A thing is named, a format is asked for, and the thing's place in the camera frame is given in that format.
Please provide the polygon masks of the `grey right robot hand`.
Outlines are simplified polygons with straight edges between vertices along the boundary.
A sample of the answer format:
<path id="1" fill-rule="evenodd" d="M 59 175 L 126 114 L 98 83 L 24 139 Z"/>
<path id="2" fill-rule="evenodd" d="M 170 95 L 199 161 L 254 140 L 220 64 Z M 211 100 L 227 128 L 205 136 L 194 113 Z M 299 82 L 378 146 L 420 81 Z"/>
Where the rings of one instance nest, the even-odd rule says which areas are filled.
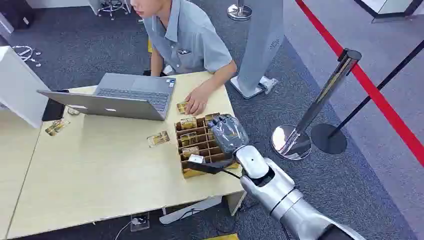
<path id="1" fill-rule="evenodd" d="M 207 122 L 207 126 L 212 131 L 220 149 L 226 154 L 233 154 L 249 143 L 244 127 L 236 117 L 230 114 L 214 116 Z"/>

